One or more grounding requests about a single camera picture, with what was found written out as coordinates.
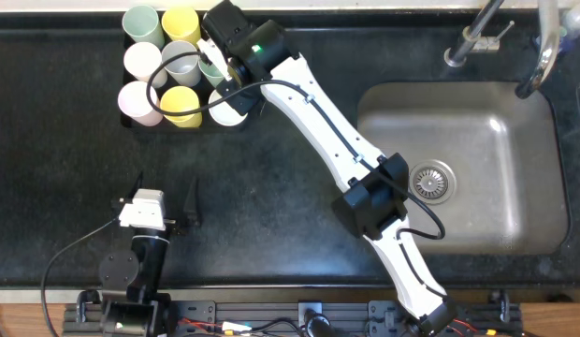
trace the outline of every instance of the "wooden surface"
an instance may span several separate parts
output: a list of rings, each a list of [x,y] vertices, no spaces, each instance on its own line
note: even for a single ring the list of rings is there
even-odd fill
[[[580,303],[524,303],[525,329],[542,337],[580,337]],[[53,325],[61,335],[65,306],[50,304]],[[4,337],[50,337],[39,304],[0,304]]]

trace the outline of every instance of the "white wall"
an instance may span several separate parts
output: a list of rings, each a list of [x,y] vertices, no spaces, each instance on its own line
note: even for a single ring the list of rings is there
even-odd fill
[[[209,9],[220,0],[0,0],[0,12],[36,11],[122,11],[133,5],[164,9],[190,5]],[[579,0],[558,0],[571,7]],[[371,8],[480,8],[487,0],[233,0],[242,9],[371,9]],[[537,7],[537,0],[506,0],[502,8]]]

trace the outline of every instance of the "stainless steel sink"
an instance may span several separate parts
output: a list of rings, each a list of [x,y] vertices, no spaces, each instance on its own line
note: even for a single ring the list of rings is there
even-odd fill
[[[542,254],[564,240],[568,216],[552,110],[515,83],[387,83],[358,105],[358,130],[411,170],[410,189],[442,219],[425,253]],[[408,201],[411,226],[437,228]]]

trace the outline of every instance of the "yellow cup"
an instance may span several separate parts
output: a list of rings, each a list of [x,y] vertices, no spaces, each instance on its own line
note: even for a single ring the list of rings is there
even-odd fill
[[[163,30],[172,41],[187,41],[195,45],[200,39],[198,15],[192,7],[174,7],[166,10],[161,19]]]
[[[176,86],[166,91],[161,97],[160,107],[165,111],[182,112],[196,109],[200,106],[196,93],[185,86]],[[187,116],[166,116],[177,127],[199,127],[203,122],[202,113]]]

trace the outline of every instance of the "black countertop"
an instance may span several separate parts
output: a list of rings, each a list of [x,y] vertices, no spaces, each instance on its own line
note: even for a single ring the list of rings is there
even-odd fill
[[[172,240],[163,287],[390,283],[370,246],[337,222],[326,165],[282,113],[266,105],[239,133],[134,134],[116,103],[119,15],[57,17],[0,16],[0,288],[38,286],[51,256],[107,222],[109,202],[141,171],[169,207],[200,180],[203,227]],[[353,124],[359,98],[379,83],[524,79],[536,62],[535,17],[502,12],[488,33],[512,18],[517,25],[500,51],[452,69],[442,53],[471,13],[276,14]],[[546,256],[426,256],[441,284],[580,285],[580,45],[558,60],[543,92],[555,109],[568,238]],[[130,234],[112,227],[74,248],[49,284],[97,286],[99,261],[127,248]]]

